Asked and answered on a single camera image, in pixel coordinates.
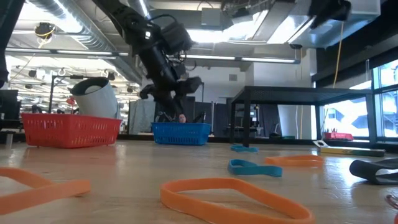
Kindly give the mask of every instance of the table surface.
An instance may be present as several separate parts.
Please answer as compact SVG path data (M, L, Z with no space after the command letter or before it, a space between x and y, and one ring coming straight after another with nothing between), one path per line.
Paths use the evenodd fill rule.
M344 100L353 100L371 94L371 90L339 88L300 88L275 86L245 86L233 99L244 103L245 93L251 92L252 103L278 105L326 105Z
M177 179L232 177L230 159L262 164L266 156L316 154L310 146L257 145L258 154L237 153L229 144L166 146L151 141L118 141L115 146L53 149L15 144L0 149L0 166L20 167L56 182L88 179L91 192L0 217L0 223L206 223L170 210L159 200L159 185ZM393 223L397 210L384 201L398 194L394 186L376 186L350 174L355 159L380 158L322 154L320 169L286 167L283 177L238 176L258 187L302 203L317 223ZM27 189L0 177L0 195ZM185 194L222 206L283 217L232 190L202 190Z

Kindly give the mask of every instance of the blue basket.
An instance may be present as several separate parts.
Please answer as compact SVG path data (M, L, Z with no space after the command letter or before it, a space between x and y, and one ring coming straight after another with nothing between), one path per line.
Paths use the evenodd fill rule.
M152 123L157 144L202 146L211 131L210 124L203 123Z

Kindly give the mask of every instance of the plastic basket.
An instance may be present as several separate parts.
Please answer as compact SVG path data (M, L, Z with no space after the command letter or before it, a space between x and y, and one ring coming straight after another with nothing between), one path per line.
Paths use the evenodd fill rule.
M206 144L211 125L203 123L152 123L157 144L201 146Z
M114 144L121 120L72 114L22 113L30 146L77 148Z

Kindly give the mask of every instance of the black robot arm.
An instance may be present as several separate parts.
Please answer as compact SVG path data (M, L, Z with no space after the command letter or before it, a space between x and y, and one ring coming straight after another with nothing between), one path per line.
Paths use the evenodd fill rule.
M183 63L174 63L169 57L189 50L193 41L187 30L170 15L146 19L134 9L119 1L93 0L111 19L124 41L130 46L130 56L138 55L146 67L147 78L154 84L147 85L141 98L151 94L169 113L183 114L182 99L187 93L194 93L201 80L198 77L179 81L185 73ZM171 17L173 22L161 29L152 20Z

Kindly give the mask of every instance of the orange strap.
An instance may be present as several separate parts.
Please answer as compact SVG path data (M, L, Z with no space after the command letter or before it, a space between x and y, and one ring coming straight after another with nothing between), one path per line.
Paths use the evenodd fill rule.
M320 167L323 166L323 158L315 155L304 156L275 156L267 157L266 164L275 166L302 166L302 167Z
M221 207L177 193L184 190L208 189L237 190L292 218L274 218L244 210ZM167 182L160 187L160 200L173 210L215 224L315 224L314 216L303 205L234 178L205 178Z
M56 184L39 175L17 168L0 167L0 176L9 177L33 188L0 196L0 215L90 191L88 180L72 180L63 184Z

